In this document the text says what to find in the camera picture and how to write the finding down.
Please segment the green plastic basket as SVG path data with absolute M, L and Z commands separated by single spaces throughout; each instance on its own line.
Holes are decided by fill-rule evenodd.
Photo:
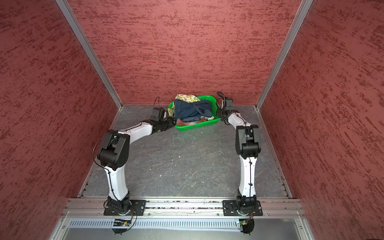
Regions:
M 210 120 L 210 121 L 206 120 L 203 123 L 192 125 L 192 126 L 178 127 L 177 125 L 175 125 L 175 128 L 178 129 L 179 131 L 187 131 L 187 130 L 196 129 L 204 126 L 214 125 L 220 120 L 220 118 L 216 117 L 218 107 L 217 107 L 217 100 L 215 99 L 215 97 L 210 95 L 204 95 L 204 96 L 199 96 L 198 98 L 201 100 L 208 100 L 212 103 L 212 110 L 215 118 L 213 120 Z

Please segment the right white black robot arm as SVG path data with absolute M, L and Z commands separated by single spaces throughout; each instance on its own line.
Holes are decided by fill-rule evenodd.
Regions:
M 235 149 L 241 161 L 241 181 L 236 204 L 238 212 L 244 215 L 258 207 L 255 170 L 261 152 L 259 126 L 250 124 L 235 110 L 218 109 L 217 116 L 236 130 Z

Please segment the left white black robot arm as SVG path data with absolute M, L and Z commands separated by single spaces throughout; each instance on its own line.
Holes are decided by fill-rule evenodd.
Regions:
M 124 216 L 133 212 L 125 179 L 125 165 L 129 158 L 130 144 L 176 125 L 172 117 L 162 120 L 145 120 L 124 130 L 110 130 L 102 138 L 96 156 L 107 175 L 109 195 L 106 209 Z

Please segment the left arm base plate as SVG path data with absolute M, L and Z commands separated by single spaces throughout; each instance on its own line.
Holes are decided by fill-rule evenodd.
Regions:
M 108 198 L 104 203 L 104 216 L 142 216 L 146 203 L 146 200 L 116 201 Z

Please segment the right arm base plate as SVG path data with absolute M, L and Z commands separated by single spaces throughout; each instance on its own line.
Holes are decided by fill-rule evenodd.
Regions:
M 254 217 L 263 216 L 263 210 L 260 201 L 252 203 L 250 206 L 238 205 L 235 200 L 222 201 L 224 216 Z

